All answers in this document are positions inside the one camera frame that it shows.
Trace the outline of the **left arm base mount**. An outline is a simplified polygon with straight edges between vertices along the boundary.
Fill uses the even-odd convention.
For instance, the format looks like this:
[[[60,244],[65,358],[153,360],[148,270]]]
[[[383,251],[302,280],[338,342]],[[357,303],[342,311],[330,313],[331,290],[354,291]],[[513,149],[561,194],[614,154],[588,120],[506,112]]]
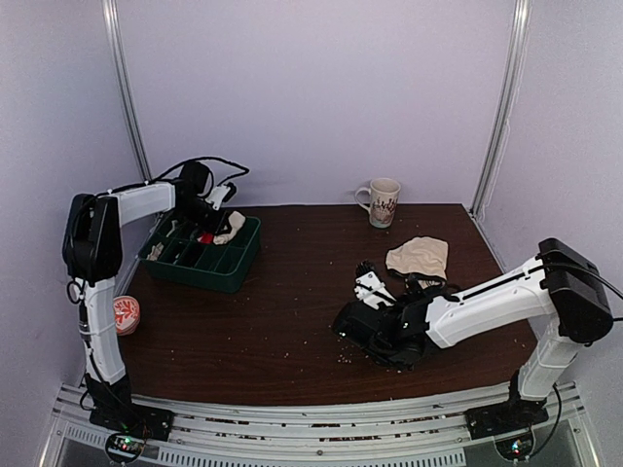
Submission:
[[[174,413],[169,410],[133,405],[132,413],[106,413],[94,409],[90,423],[134,438],[167,441]]]

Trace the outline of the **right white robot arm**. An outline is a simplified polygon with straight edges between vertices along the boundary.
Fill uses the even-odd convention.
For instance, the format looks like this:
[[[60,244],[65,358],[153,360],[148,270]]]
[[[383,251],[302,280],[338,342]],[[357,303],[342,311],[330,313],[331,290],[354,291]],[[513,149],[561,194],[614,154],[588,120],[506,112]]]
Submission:
[[[550,389],[583,346],[604,338],[616,319],[607,293],[616,289],[587,258],[554,237],[521,266],[466,290],[449,284],[436,261],[386,258],[389,274],[405,282],[392,296],[375,265],[357,265],[355,299],[332,331],[377,364],[411,370],[421,359],[492,329],[545,316],[548,325],[530,359],[513,375],[499,421],[516,430],[541,412]]]

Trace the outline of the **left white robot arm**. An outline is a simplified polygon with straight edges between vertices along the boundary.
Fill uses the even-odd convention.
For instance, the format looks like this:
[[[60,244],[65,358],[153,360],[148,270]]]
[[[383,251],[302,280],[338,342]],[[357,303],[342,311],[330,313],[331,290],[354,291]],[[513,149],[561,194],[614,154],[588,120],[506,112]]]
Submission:
[[[62,243],[69,300],[79,309],[85,380],[94,412],[120,432],[140,421],[118,345],[113,299],[123,262],[123,226],[172,211],[215,236],[232,231],[224,209],[236,193],[234,178],[214,182],[211,156],[180,162],[160,176],[100,194],[73,197]]]

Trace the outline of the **left aluminium frame post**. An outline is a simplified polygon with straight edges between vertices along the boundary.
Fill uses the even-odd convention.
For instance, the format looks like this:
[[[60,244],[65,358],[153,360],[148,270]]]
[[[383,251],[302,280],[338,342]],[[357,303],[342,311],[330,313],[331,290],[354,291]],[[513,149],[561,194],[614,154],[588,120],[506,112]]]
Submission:
[[[115,0],[102,0],[101,7],[131,152],[141,180],[143,182],[151,181],[154,176],[146,155],[132,95],[122,29],[119,20],[118,2]]]

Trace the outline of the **white patterned ceramic mug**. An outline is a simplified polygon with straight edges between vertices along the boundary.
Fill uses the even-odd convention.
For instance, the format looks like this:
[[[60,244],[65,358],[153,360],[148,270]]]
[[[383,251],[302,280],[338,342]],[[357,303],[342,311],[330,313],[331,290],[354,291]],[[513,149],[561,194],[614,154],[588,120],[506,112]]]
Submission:
[[[393,222],[401,185],[390,178],[371,180],[367,187],[354,192],[355,202],[368,213],[369,223],[377,229],[389,228]]]

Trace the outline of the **cream underwear navy trim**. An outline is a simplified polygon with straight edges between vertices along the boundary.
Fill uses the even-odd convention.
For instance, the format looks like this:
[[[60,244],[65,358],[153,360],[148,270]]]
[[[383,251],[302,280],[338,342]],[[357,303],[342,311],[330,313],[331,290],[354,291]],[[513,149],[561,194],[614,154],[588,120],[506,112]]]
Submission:
[[[422,288],[444,285],[449,245],[430,236],[414,237],[385,255],[386,269],[400,277],[412,275]]]

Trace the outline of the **right aluminium frame post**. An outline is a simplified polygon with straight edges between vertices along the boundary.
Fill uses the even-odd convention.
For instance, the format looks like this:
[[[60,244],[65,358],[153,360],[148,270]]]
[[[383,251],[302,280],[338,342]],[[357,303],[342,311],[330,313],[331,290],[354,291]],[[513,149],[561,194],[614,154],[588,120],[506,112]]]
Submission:
[[[495,119],[470,212],[475,219],[483,219],[486,207],[493,195],[495,181],[501,167],[510,117],[517,97],[526,56],[531,1],[515,2],[506,64],[495,111]]]

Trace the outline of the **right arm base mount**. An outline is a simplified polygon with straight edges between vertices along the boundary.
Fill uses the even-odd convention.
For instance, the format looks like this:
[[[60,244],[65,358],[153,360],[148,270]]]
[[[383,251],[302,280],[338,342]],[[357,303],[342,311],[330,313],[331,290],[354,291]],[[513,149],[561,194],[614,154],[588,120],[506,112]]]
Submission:
[[[472,440],[530,428],[549,419],[542,403],[506,401],[467,410],[466,425]]]

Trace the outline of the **aluminium frame post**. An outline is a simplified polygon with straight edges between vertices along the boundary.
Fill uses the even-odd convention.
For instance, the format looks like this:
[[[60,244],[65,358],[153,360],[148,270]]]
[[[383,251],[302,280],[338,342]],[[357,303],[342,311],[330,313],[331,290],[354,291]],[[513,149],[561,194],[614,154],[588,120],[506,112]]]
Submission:
[[[495,181],[501,167],[510,117],[517,97],[526,56],[531,1],[515,2],[506,64],[495,111],[495,119],[470,212],[475,219],[483,219],[486,207],[493,195]]]
[[[102,0],[101,7],[131,152],[141,180],[143,182],[151,181],[154,176],[146,155],[132,95],[122,29],[119,20],[118,2],[115,0]]]

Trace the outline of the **green compartment tray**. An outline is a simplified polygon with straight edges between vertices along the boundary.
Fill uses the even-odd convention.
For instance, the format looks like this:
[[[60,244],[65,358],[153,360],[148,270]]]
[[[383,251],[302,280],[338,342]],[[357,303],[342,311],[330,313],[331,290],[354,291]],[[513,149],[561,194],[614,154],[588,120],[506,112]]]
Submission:
[[[166,214],[142,246],[138,259],[154,278],[235,293],[260,249],[260,229],[260,220],[248,217],[230,242],[202,243],[196,225]]]

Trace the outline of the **cream boxer underwear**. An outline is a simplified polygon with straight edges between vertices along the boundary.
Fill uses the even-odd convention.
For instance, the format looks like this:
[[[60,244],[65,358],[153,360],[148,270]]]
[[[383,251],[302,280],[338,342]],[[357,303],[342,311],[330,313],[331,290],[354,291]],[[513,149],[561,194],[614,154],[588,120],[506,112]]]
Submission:
[[[232,211],[216,231],[212,242],[215,245],[226,245],[230,243],[238,235],[245,221],[246,217],[244,215],[238,211]]]

